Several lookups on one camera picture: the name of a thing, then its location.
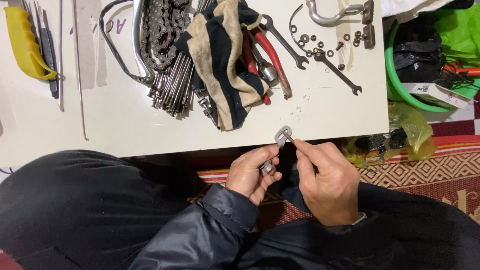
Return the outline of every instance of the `black and beige rag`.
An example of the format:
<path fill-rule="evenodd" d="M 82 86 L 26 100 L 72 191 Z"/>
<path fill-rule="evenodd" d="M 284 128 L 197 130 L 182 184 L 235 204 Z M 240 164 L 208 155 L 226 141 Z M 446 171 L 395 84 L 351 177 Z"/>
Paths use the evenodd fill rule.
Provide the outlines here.
<path fill-rule="evenodd" d="M 237 0 L 215 0 L 195 16 L 175 43 L 192 58 L 208 89 L 213 117 L 221 130 L 238 128 L 252 104 L 260 101 L 269 89 L 239 59 L 242 29 L 257 27 L 261 19 L 259 13 Z"/>

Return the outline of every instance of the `hand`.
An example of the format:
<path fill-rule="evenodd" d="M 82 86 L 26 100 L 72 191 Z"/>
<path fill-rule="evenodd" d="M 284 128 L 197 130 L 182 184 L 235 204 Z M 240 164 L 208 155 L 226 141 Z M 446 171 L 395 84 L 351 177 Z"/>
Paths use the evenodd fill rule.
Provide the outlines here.
<path fill-rule="evenodd" d="M 269 185 L 282 178 L 282 173 L 275 169 L 280 162 L 277 155 L 278 145 L 257 148 L 241 155 L 230 166 L 225 188 L 244 195 L 256 206 L 260 205 Z M 259 169 L 267 160 L 272 160 L 274 165 L 268 174 Z"/>
<path fill-rule="evenodd" d="M 296 139 L 300 191 L 324 226 L 352 225 L 360 219 L 360 173 L 332 143 L 311 145 Z M 315 174 L 312 163 L 317 166 Z"/>

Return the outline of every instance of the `man's right hand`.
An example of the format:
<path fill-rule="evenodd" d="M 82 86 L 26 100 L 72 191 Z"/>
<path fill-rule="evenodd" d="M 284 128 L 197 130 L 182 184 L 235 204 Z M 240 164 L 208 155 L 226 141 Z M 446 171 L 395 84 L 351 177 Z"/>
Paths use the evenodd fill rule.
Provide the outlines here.
<path fill-rule="evenodd" d="M 311 145 L 296 139 L 300 191 L 324 226 L 351 225 L 359 218 L 360 173 L 332 143 Z M 319 173 L 315 174 L 313 164 Z"/>

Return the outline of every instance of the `bicycle chain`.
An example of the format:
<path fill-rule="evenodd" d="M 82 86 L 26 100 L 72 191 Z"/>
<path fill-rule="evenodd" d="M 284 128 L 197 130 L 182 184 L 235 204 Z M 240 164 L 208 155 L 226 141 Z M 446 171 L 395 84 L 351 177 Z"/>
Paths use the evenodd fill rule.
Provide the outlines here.
<path fill-rule="evenodd" d="M 153 70 L 164 71 L 177 57 L 173 43 L 186 31 L 189 0 L 147 0 L 144 6 L 140 54 Z"/>

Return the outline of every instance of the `yellow plastic handle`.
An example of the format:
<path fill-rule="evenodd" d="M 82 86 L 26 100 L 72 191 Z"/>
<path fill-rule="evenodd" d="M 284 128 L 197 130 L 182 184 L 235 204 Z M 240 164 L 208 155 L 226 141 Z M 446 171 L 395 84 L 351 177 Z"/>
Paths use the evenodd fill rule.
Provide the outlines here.
<path fill-rule="evenodd" d="M 57 76 L 57 72 L 43 61 L 40 46 L 35 42 L 32 25 L 28 21 L 28 12 L 19 7 L 6 7 L 4 10 L 13 54 L 20 69 L 39 80 L 49 80 Z M 45 75 L 43 69 L 50 73 Z"/>

